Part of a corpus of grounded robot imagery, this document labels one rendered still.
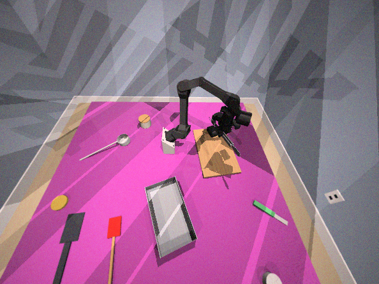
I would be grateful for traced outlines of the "grey long-handled saucepan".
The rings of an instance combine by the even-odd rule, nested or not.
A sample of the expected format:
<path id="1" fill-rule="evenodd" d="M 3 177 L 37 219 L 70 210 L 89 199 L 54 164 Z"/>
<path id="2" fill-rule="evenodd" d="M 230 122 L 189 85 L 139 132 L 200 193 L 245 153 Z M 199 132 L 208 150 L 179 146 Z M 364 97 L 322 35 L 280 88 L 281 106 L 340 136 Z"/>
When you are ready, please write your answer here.
<path id="1" fill-rule="evenodd" d="M 87 158 L 87 157 L 89 157 L 89 156 L 91 156 L 91 155 L 93 155 L 93 154 L 95 154 L 95 153 L 97 153 L 98 151 L 100 151 L 100 150 L 102 150 L 102 149 L 104 149 L 104 148 L 106 148 L 108 146 L 111 146 L 112 144 L 115 144 L 116 142 L 118 142 L 121 146 L 126 146 L 126 145 L 128 145 L 130 143 L 130 138 L 129 138 L 129 136 L 127 134 L 121 134 L 121 135 L 118 136 L 117 141 L 115 141 L 115 142 L 113 142 L 113 143 L 111 143 L 111 144 L 109 144 L 109 145 L 107 145 L 107 146 L 105 146 L 105 147 L 103 147 L 103 148 L 101 148 L 101 149 L 99 149 L 99 150 L 97 150 L 97 151 L 95 151 L 95 152 L 93 152 L 93 153 L 91 153 L 91 154 L 83 157 L 82 159 L 80 159 L 80 161 L 83 160 L 83 159 L 85 159 L 85 158 Z"/>

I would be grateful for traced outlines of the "light wooden board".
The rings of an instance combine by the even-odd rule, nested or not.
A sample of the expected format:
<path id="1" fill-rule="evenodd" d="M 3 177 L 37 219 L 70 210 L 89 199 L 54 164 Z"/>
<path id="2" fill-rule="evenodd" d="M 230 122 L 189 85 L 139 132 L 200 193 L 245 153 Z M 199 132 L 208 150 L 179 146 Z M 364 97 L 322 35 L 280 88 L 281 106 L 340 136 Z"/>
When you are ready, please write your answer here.
<path id="1" fill-rule="evenodd" d="M 223 137 L 211 137 L 207 129 L 193 130 L 203 177 L 241 173 L 234 151 Z"/>

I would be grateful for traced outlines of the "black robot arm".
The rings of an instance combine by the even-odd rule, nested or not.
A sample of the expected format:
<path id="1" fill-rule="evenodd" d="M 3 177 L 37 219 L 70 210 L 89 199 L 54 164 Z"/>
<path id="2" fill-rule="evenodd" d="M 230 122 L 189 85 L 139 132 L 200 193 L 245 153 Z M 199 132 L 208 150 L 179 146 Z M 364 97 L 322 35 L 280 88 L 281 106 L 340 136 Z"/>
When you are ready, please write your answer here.
<path id="1" fill-rule="evenodd" d="M 185 79 L 177 84 L 177 93 L 180 98 L 180 123 L 175 128 L 165 131 L 166 141 L 174 142 L 177 139 L 185 139 L 190 133 L 191 125 L 188 124 L 188 98 L 191 89 L 198 86 L 215 95 L 227 106 L 222 106 L 220 112 L 213 114 L 212 120 L 220 123 L 220 117 L 222 117 L 224 122 L 231 123 L 236 116 L 235 121 L 237 124 L 249 126 L 252 113 L 241 110 L 238 95 L 222 90 L 203 77 L 192 80 Z"/>

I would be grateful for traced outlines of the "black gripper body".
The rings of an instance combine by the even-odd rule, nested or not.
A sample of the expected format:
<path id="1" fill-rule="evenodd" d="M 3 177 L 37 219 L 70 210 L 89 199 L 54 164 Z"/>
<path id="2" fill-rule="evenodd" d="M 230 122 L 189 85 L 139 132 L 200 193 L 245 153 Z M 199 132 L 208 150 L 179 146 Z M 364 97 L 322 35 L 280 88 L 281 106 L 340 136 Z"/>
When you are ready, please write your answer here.
<path id="1" fill-rule="evenodd" d="M 209 135 L 213 138 L 213 137 L 216 137 L 218 134 L 220 133 L 223 133 L 223 131 L 226 131 L 226 130 L 231 130 L 231 128 L 233 128 L 232 126 L 234 126 L 235 130 L 239 129 L 241 127 L 240 124 L 237 124 L 235 119 L 233 119 L 233 121 L 231 123 L 226 123 L 222 120 L 222 117 L 220 117 L 220 123 L 219 126 L 215 127 L 214 125 L 212 126 L 208 126 L 207 127 L 207 132 L 209 133 Z"/>

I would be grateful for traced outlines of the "grey oval container with orange lid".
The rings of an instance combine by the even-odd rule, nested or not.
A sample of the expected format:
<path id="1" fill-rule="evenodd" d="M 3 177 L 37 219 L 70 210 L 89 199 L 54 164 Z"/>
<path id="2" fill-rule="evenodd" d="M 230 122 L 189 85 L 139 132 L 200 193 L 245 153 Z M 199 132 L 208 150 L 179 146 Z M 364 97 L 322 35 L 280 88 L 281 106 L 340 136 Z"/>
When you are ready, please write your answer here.
<path id="1" fill-rule="evenodd" d="M 140 126 L 142 128 L 146 129 L 146 128 L 149 128 L 151 126 L 151 119 L 150 119 L 149 115 L 147 115 L 147 114 L 141 115 L 138 118 L 138 120 L 139 120 Z"/>

